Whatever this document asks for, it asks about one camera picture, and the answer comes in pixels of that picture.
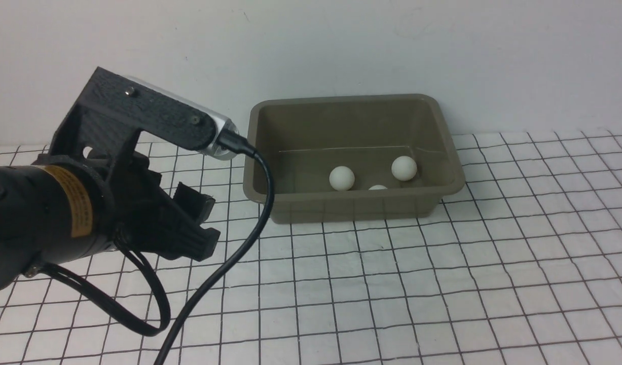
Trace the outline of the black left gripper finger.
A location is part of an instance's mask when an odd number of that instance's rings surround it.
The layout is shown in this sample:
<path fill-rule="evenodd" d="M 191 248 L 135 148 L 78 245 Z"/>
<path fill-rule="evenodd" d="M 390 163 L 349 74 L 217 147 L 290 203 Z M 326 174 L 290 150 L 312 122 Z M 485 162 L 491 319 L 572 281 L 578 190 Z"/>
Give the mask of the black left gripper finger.
<path fill-rule="evenodd" d="M 216 203 L 212 196 L 202 194 L 182 182 L 178 183 L 172 199 L 197 224 L 209 219 Z"/>
<path fill-rule="evenodd" d="M 215 252 L 220 235 L 214 228 L 186 229 L 181 234 L 181 255 L 197 262 L 208 259 Z"/>

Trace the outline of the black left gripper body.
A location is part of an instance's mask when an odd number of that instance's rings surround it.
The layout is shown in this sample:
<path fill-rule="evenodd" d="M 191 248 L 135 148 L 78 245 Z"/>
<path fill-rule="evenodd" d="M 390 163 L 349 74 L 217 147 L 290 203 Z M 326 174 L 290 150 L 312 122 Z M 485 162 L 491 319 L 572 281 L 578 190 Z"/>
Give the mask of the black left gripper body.
<path fill-rule="evenodd" d="M 184 257 L 181 234 L 200 224 L 162 189 L 162 176 L 150 170 L 147 156 L 132 152 L 110 159 L 91 152 L 88 167 L 95 216 L 88 255 L 120 245 L 169 260 Z"/>

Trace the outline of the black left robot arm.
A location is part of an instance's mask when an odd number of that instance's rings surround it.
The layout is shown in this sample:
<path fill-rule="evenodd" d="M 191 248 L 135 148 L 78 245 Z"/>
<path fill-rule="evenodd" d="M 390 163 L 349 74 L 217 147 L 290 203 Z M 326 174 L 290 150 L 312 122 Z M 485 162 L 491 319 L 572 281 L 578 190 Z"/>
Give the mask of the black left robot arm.
<path fill-rule="evenodd" d="M 201 227 L 215 199 L 179 184 L 174 196 L 139 153 L 68 163 L 0 166 L 0 290 L 33 267 L 123 247 L 168 260 L 203 261 L 220 233 Z"/>

